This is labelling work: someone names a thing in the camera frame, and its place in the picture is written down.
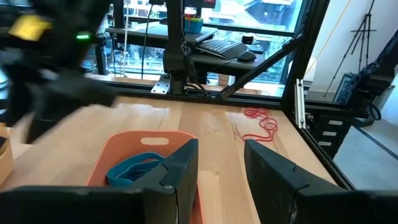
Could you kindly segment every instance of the wooden table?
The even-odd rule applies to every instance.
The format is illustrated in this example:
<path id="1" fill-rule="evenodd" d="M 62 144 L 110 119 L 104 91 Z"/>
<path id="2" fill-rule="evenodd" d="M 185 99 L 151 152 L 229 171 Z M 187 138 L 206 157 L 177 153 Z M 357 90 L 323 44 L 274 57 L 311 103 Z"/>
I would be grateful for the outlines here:
<path id="1" fill-rule="evenodd" d="M 108 138 L 128 130 L 179 130 L 199 139 L 198 186 L 205 223 L 259 223 L 244 170 L 241 136 L 264 134 L 244 108 L 120 97 L 115 108 L 91 106 L 67 118 L 33 146 L 21 144 L 27 120 L 11 131 L 15 169 L 1 189 L 19 185 L 84 185 Z M 281 111 L 266 146 L 333 182 Z"/>

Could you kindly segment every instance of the orange bin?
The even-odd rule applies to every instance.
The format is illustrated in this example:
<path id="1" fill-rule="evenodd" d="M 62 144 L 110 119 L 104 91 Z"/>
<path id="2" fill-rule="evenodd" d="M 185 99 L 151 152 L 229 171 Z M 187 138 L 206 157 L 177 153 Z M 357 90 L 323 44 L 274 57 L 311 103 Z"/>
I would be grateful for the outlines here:
<path id="1" fill-rule="evenodd" d="M 187 143 L 188 140 L 194 138 L 191 134 L 180 131 L 126 131 L 116 134 L 106 143 L 99 159 L 96 161 L 87 185 L 105 186 L 106 173 L 128 157 L 143 152 L 156 152 L 167 157 Z M 164 140 L 166 143 L 152 144 L 158 140 Z M 192 208 L 190 224 L 203 224 L 198 189 Z"/>

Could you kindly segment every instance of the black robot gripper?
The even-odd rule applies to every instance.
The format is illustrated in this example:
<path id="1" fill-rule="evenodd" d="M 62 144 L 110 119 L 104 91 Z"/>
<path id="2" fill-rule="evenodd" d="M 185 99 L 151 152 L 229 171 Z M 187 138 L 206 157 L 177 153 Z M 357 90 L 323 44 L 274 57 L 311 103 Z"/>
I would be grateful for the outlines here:
<path id="1" fill-rule="evenodd" d="M 128 187 L 25 186 L 0 193 L 2 223 L 186 224 L 194 206 L 198 140 Z"/>
<path id="2" fill-rule="evenodd" d="M 342 189 L 251 139 L 244 163 L 261 223 L 398 223 L 396 191 Z"/>
<path id="3" fill-rule="evenodd" d="M 8 77 L 6 126 L 14 126 L 33 112 L 26 133 L 27 144 L 79 108 L 93 104 L 111 106 L 116 99 L 113 90 L 99 81 L 85 78 L 79 69 L 60 69 L 56 77 L 46 78 L 40 70 L 23 63 L 12 62 L 3 67 Z"/>

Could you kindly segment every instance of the keyboard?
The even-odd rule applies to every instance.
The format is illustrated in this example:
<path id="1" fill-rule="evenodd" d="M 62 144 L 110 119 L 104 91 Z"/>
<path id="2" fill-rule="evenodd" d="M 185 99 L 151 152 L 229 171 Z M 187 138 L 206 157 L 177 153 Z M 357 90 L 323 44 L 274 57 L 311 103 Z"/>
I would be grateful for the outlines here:
<path id="1" fill-rule="evenodd" d="M 200 51 L 219 56 L 225 59 L 236 58 L 240 53 L 247 51 L 248 47 L 236 40 L 204 40 L 196 45 Z"/>

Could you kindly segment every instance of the red string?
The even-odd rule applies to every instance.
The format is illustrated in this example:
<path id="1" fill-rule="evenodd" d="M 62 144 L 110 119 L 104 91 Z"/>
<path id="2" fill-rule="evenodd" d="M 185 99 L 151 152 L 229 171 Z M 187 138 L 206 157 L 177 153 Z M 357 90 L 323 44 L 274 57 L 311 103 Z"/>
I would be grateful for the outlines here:
<path id="1" fill-rule="evenodd" d="M 191 27 L 191 14 L 185 14 L 185 18 L 188 19 L 188 28 Z"/>
<path id="2" fill-rule="evenodd" d="M 274 118 L 270 118 L 267 114 L 267 110 L 264 108 L 246 108 L 244 115 L 249 119 L 258 119 L 260 127 L 266 131 L 266 136 L 260 136 L 257 134 L 245 134 L 242 136 L 243 141 L 245 139 L 254 139 L 256 141 L 270 142 L 274 140 L 274 134 L 278 130 L 278 122 Z"/>

